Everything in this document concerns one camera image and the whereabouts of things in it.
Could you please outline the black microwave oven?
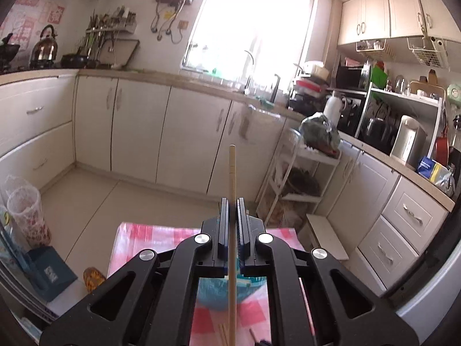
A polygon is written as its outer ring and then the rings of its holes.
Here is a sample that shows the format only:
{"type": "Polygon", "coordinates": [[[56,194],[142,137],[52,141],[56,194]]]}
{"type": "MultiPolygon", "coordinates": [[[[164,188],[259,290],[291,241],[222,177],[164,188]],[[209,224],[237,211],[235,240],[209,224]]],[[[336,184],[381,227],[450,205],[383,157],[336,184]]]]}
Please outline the black microwave oven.
{"type": "Polygon", "coordinates": [[[371,66],[338,66],[335,77],[336,88],[364,91],[369,87],[371,66]]]}

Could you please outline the pink checkered tablecloth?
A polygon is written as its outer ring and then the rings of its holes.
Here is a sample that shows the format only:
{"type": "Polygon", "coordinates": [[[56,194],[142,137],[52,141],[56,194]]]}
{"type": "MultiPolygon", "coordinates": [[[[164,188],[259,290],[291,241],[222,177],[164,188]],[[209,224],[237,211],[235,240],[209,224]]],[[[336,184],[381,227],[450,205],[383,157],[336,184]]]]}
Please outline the pink checkered tablecloth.
{"type": "MultiPolygon", "coordinates": [[[[121,223],[118,226],[108,274],[112,275],[140,251],[169,251],[200,232],[194,228],[121,223]]],[[[228,279],[201,279],[191,327],[190,345],[221,345],[218,325],[227,319],[228,279]]],[[[237,282],[237,344],[254,345],[252,328],[259,339],[271,340],[267,282],[239,278],[237,282]]]]}

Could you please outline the white thermos jug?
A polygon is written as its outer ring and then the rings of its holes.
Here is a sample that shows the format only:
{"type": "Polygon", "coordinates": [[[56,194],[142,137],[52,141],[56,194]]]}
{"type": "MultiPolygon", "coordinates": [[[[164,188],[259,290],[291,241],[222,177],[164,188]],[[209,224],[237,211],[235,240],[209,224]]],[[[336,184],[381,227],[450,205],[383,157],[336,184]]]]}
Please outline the white thermos jug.
{"type": "Polygon", "coordinates": [[[341,114],[345,109],[347,99],[340,91],[332,91],[331,96],[327,99],[324,107],[324,116],[334,126],[338,126],[341,114]]]}

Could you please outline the black wok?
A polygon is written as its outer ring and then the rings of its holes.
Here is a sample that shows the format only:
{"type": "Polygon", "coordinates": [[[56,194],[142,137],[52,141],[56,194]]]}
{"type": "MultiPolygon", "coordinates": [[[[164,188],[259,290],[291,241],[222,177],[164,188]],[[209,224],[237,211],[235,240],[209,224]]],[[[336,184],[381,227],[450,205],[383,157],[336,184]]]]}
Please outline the black wok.
{"type": "Polygon", "coordinates": [[[13,33],[7,34],[2,40],[0,45],[0,68],[1,72],[7,71],[11,66],[10,63],[15,58],[20,50],[19,44],[10,44],[10,39],[13,33]]]}

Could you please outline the white wooden step stool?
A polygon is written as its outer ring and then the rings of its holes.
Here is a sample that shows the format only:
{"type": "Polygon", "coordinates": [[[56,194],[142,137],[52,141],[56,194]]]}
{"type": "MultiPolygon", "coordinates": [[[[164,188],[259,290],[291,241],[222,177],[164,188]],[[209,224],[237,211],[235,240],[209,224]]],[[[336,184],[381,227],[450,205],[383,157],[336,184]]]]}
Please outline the white wooden step stool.
{"type": "Polygon", "coordinates": [[[329,252],[335,259],[345,262],[349,259],[345,248],[336,235],[328,219],[324,216],[307,214],[308,224],[313,232],[316,245],[329,252]]]}

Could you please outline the wall utensil rack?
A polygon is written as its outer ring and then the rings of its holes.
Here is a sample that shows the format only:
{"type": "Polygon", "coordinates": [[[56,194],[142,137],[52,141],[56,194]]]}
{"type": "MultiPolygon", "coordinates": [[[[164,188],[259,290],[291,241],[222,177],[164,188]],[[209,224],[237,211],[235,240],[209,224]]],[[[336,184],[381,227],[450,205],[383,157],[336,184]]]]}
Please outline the wall utensil rack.
{"type": "Polygon", "coordinates": [[[107,34],[134,34],[136,27],[137,13],[129,10],[125,5],[117,7],[111,14],[93,12],[85,31],[84,47],[90,50],[95,44],[100,45],[107,34]]]}

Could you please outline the floral plastic waste bin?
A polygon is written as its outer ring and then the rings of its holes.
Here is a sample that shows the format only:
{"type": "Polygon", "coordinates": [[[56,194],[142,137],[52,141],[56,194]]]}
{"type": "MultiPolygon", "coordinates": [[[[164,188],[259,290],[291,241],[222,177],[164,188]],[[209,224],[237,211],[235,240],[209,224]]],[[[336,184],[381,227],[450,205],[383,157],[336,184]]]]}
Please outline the floral plastic waste bin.
{"type": "Polygon", "coordinates": [[[15,189],[7,201],[7,209],[31,248],[48,246],[51,231],[42,209],[41,194],[31,185],[15,189]]]}

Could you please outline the chrome sink faucet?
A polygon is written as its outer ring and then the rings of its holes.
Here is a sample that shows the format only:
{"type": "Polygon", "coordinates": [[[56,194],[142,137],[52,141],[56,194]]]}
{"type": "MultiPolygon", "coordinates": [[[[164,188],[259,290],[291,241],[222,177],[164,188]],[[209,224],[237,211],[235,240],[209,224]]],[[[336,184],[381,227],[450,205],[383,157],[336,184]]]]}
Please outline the chrome sink faucet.
{"type": "Polygon", "coordinates": [[[255,58],[250,50],[246,49],[245,53],[249,56],[251,60],[251,64],[249,65],[248,77],[247,77],[245,86],[243,88],[243,93],[244,95],[249,96],[251,92],[251,88],[252,88],[252,71],[253,71],[253,67],[255,66],[255,58]]]}

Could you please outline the steel kettle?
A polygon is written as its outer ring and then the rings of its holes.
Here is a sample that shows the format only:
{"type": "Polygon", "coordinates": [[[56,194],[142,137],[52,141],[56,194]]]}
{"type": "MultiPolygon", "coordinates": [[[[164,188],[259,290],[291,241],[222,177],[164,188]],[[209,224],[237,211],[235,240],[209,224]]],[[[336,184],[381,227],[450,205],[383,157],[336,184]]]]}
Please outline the steel kettle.
{"type": "Polygon", "coordinates": [[[39,41],[34,45],[29,66],[32,69],[47,69],[54,65],[58,52],[55,28],[48,24],[40,33],[39,41]]]}

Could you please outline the green plastic bag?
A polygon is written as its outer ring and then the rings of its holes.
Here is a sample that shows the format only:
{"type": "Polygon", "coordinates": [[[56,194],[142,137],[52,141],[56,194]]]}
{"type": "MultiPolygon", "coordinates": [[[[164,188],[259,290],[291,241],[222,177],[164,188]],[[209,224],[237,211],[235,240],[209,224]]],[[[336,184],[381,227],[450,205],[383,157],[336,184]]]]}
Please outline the green plastic bag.
{"type": "Polygon", "coordinates": [[[337,128],[322,112],[306,117],[298,128],[305,144],[329,157],[338,158],[341,142],[337,128]]]}

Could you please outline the blue dustpan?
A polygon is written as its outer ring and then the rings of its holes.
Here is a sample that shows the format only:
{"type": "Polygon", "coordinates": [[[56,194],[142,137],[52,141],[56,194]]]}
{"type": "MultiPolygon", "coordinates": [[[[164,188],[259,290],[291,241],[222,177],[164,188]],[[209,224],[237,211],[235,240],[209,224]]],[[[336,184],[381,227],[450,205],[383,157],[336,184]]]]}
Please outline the blue dustpan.
{"type": "Polygon", "coordinates": [[[31,249],[23,257],[32,286],[46,302],[52,302],[77,280],[53,246],[31,249]]]}

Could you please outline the white electric water boiler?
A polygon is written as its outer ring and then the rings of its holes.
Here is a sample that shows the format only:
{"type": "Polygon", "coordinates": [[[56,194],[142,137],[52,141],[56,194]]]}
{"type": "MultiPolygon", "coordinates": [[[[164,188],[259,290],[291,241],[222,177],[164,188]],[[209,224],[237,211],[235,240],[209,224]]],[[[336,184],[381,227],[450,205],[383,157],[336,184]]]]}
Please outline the white electric water boiler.
{"type": "Polygon", "coordinates": [[[390,156],[415,171],[423,156],[427,133],[422,125],[410,116],[402,116],[395,144],[390,156]]]}

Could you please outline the yellow patterned slipper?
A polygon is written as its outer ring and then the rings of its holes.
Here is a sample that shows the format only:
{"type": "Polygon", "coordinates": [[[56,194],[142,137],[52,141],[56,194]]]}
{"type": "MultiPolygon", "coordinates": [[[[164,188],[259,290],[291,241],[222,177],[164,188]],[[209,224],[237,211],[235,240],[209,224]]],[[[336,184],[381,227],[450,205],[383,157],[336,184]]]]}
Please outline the yellow patterned slipper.
{"type": "Polygon", "coordinates": [[[91,293],[106,281],[106,277],[95,267],[88,267],[83,273],[84,285],[91,293]]]}

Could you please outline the stacked bowls and dishes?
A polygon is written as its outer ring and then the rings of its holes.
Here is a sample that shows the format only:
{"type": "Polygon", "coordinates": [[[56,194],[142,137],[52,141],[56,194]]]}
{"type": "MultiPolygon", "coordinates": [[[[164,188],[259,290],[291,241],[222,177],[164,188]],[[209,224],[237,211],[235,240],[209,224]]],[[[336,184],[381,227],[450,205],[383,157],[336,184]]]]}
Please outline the stacked bowls and dishes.
{"type": "Polygon", "coordinates": [[[297,65],[297,73],[289,88],[287,107],[303,116],[311,116],[324,110],[329,70],[317,60],[297,65]]]}

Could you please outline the blue snack package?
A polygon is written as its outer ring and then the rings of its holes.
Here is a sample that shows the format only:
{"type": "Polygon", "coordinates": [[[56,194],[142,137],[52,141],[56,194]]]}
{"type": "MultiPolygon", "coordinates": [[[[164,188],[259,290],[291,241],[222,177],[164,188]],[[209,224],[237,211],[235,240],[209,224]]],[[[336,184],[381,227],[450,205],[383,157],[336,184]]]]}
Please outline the blue snack package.
{"type": "Polygon", "coordinates": [[[416,172],[447,196],[451,197],[455,193],[456,186],[452,171],[435,160],[424,156],[416,172]]]}

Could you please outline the wooden chopstick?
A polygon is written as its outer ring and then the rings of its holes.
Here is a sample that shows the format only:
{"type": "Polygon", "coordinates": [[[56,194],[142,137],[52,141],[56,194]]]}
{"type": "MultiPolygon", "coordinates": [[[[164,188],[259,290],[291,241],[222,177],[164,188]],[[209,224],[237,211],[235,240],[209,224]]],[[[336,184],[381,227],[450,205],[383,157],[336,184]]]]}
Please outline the wooden chopstick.
{"type": "Polygon", "coordinates": [[[218,325],[218,332],[220,336],[220,342],[222,346],[228,346],[228,336],[227,336],[227,331],[226,331],[226,326],[223,323],[220,323],[218,325]]]}
{"type": "Polygon", "coordinates": [[[236,345],[237,328],[237,177],[236,147],[229,147],[229,234],[228,234],[228,340],[230,346],[236,345]]]}

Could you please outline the white rolling shelf cart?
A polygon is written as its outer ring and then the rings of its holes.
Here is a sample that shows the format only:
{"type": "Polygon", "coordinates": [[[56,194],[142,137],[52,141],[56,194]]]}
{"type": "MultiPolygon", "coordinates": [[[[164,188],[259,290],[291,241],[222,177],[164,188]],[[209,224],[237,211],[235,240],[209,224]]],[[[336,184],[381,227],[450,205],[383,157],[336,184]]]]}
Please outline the white rolling shelf cart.
{"type": "Polygon", "coordinates": [[[317,210],[340,161],[341,152],[326,155],[307,146],[297,130],[285,130],[257,195],[257,216],[267,226],[295,227],[288,214],[302,219],[317,210]]]}

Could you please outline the black frying pan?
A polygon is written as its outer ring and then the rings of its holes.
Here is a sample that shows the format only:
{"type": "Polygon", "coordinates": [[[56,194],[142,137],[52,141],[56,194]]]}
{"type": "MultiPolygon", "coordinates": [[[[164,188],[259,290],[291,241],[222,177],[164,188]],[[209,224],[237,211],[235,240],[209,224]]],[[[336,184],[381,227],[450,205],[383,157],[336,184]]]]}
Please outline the black frying pan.
{"type": "Polygon", "coordinates": [[[80,54],[63,55],[60,66],[64,69],[84,69],[88,64],[88,57],[80,54]]]}

